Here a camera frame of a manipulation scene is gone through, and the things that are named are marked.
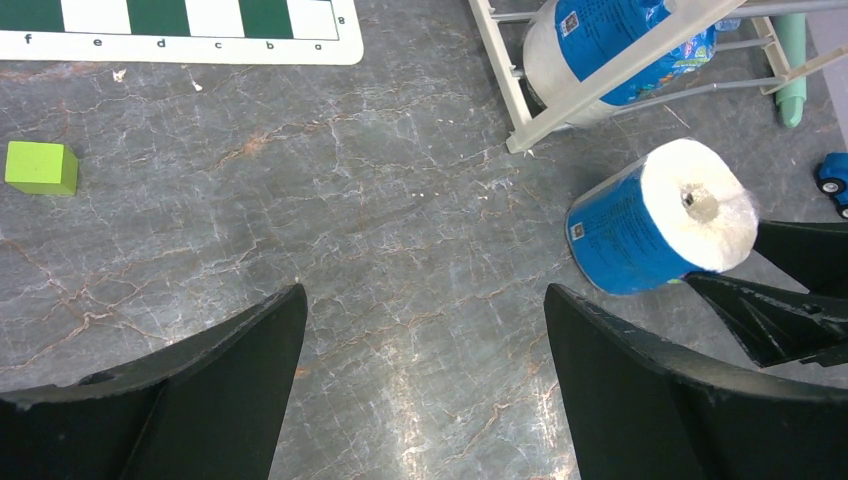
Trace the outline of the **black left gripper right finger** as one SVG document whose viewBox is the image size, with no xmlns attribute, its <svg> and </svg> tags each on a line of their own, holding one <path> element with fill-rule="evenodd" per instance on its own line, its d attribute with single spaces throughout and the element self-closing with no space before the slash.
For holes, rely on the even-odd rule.
<svg viewBox="0 0 848 480">
<path fill-rule="evenodd" d="M 843 479 L 847 393 L 725 363 L 550 284 L 544 313 L 584 479 Z"/>
</svg>

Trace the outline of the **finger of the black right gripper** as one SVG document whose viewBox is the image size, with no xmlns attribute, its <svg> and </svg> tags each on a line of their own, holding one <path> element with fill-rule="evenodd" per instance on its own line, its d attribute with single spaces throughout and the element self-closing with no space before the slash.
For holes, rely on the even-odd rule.
<svg viewBox="0 0 848 480">
<path fill-rule="evenodd" d="M 812 294 L 847 298 L 847 223 L 762 220 L 754 250 Z"/>
<path fill-rule="evenodd" d="M 759 367 L 847 362 L 847 301 L 695 272 L 685 277 Z"/>
</svg>

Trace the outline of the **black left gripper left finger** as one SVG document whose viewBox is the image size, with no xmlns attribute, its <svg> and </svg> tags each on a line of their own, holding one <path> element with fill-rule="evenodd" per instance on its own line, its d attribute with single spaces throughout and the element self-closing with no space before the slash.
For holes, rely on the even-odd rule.
<svg viewBox="0 0 848 480">
<path fill-rule="evenodd" d="M 5 479 L 265 479 L 308 315 L 295 284 L 75 384 L 1 396 Z"/>
</svg>

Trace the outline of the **blue white roll front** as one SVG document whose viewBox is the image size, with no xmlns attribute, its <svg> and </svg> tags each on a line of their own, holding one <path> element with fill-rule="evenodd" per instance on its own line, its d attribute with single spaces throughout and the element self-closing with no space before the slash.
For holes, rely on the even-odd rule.
<svg viewBox="0 0 848 480">
<path fill-rule="evenodd" d="M 633 295 L 735 268 L 750 255 L 758 224 L 752 195 L 725 161 L 681 138 L 575 200 L 564 233 L 590 283 Z"/>
</svg>

